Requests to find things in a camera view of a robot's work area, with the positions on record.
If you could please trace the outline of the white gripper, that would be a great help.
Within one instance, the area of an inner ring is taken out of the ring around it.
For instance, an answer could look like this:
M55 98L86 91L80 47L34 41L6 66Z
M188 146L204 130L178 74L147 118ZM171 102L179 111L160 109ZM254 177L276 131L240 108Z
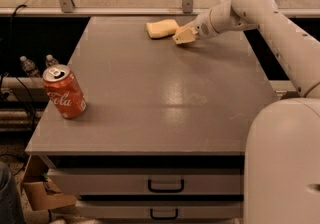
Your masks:
M184 24L182 27L185 27L184 30L173 35L173 40L177 45L192 43L197 36L209 39L219 35L212 25L210 10L200 13L194 20Z

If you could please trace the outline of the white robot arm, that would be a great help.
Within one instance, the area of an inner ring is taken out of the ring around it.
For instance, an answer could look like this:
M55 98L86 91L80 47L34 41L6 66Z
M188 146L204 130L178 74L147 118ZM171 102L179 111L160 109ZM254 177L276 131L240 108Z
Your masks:
M177 44L255 28L297 98L254 119L246 141L243 224L320 224L320 46L274 0L221 0L178 28Z

